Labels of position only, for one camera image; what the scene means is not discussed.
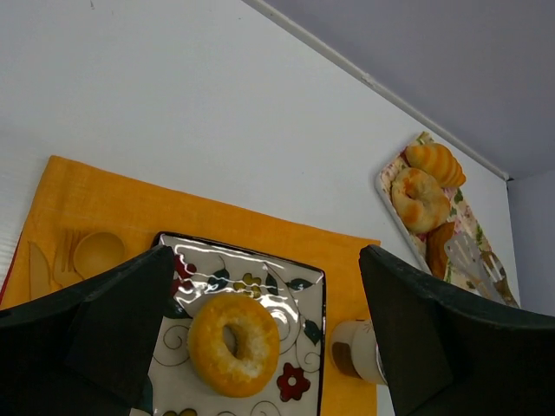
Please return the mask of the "metal tongs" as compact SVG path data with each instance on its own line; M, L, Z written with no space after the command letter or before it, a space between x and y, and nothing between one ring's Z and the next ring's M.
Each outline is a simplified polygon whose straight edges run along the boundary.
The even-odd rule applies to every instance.
M491 301L518 308L501 263L491 251L482 253L474 240L465 232L455 234L444 243L448 260L475 287L478 293Z

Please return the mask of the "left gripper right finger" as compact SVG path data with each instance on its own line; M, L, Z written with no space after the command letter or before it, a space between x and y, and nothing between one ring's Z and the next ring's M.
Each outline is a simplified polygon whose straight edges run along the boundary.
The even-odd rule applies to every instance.
M552 415L554 319L460 289L383 248L362 283L397 415Z

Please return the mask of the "orange bagel bread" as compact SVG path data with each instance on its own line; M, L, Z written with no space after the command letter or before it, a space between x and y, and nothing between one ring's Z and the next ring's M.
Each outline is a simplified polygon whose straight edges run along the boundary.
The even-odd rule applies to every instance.
M278 327L270 312L248 296L211 297L188 331L190 360L216 393L246 398L271 380L280 351Z

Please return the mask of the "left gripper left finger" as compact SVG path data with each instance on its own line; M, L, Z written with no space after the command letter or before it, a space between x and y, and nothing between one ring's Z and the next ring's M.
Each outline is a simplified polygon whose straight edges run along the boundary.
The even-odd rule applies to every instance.
M128 415L140 402L173 280L159 245L1 313L3 415Z

